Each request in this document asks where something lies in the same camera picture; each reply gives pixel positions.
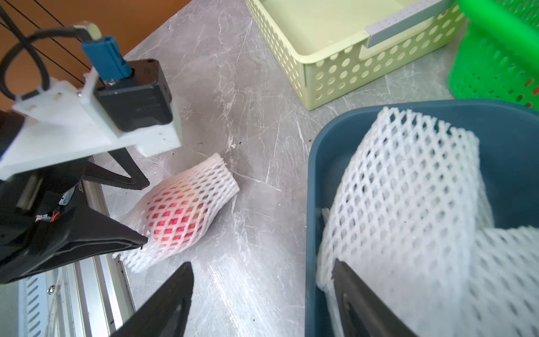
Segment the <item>white foam net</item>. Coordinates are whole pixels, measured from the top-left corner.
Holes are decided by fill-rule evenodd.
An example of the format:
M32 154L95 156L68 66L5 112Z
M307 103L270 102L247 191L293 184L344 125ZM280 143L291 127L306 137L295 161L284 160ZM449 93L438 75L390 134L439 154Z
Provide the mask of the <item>white foam net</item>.
M538 335L537 228L477 233L456 335Z
M479 164L473 132L411 110L378 113L342 176L317 256L335 335L336 260L416 335L456 335L488 204Z

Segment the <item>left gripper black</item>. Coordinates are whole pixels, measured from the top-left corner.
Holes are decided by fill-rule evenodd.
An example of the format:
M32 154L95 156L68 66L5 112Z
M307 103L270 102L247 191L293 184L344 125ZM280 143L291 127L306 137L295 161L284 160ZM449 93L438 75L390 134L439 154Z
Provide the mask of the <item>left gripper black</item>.
M150 185L126 148L108 154L127 176L83 157L1 181L2 284L147 243L147 237L89 208L78 190L81 179L125 190Z

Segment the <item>netted apple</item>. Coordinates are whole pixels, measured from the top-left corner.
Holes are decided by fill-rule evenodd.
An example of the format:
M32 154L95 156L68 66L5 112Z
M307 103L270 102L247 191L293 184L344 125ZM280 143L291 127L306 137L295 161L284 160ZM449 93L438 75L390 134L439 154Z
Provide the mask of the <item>netted apple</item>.
M120 253L120 260L139 273L189 249L238 192L237 181L218 153L160 182L120 220L147 238L142 248Z

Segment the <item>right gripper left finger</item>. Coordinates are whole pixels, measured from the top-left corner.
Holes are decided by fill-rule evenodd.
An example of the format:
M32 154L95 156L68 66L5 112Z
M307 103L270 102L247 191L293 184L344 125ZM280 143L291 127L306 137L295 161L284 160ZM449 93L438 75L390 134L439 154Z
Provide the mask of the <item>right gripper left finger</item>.
M176 336L185 333L194 289L192 264L185 262L113 336Z

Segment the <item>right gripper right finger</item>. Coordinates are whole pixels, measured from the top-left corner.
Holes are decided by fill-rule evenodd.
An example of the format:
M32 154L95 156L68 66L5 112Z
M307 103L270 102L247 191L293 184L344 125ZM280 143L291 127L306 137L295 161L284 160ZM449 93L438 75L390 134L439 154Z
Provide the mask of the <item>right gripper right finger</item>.
M345 336L414 336L348 264L336 260L332 271Z

